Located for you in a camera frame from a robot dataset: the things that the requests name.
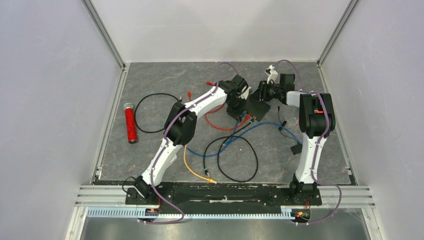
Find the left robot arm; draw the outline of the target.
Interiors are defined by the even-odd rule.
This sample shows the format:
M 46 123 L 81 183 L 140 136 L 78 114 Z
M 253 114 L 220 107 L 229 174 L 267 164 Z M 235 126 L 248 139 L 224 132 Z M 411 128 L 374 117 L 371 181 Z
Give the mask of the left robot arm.
M 249 95 L 249 85 L 240 75 L 232 80 L 220 80 L 208 92 L 186 102 L 176 102 L 165 121 L 160 147 L 148 168 L 135 180 L 134 188 L 138 198 L 145 204 L 157 198 L 154 188 L 162 182 L 166 169 L 177 159 L 178 151 L 194 137 L 198 118 L 215 107 L 227 104 L 239 117 Z

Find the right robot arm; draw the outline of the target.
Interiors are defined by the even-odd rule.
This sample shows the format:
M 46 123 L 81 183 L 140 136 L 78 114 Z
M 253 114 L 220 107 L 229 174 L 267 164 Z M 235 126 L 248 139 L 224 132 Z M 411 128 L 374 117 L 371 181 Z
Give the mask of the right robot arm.
M 282 104 L 298 108 L 298 124 L 302 132 L 300 162 L 289 185 L 289 199 L 295 204 L 310 201 L 318 195 L 317 169 L 323 146 L 336 127 L 330 93 L 295 90 L 295 75 L 267 73 L 253 97 L 261 102 L 278 99 Z

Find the black network switch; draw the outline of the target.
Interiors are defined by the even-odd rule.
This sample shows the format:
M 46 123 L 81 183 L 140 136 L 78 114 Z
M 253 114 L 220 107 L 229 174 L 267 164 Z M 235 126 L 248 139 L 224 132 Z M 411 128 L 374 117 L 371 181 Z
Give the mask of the black network switch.
M 246 105 L 244 107 L 245 111 L 250 114 L 252 117 L 260 122 L 267 112 L 270 110 L 271 106 L 265 101 L 260 100 L 260 91 L 255 90 L 246 100 Z

